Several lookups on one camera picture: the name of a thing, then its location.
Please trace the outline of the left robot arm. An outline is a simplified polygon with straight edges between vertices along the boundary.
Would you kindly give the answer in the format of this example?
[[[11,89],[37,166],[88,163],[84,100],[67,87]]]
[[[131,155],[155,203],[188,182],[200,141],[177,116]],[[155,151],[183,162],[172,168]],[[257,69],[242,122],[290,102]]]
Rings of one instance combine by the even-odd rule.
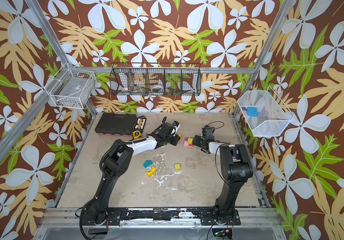
[[[112,191],[119,177],[128,170],[132,157],[167,144],[177,145],[181,139],[178,135],[180,123],[174,121],[170,124],[166,120],[167,118],[164,117],[162,124],[145,138],[129,142],[116,140],[103,155],[99,163],[102,178],[95,196],[81,208],[79,217],[81,226],[105,223]]]

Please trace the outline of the yellow cube block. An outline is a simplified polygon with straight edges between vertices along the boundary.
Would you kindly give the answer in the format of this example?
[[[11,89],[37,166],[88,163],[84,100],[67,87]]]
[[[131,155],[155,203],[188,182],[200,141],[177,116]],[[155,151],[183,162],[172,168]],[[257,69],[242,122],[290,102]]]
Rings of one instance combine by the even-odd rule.
[[[179,171],[181,169],[181,165],[180,164],[175,164],[175,171]]]

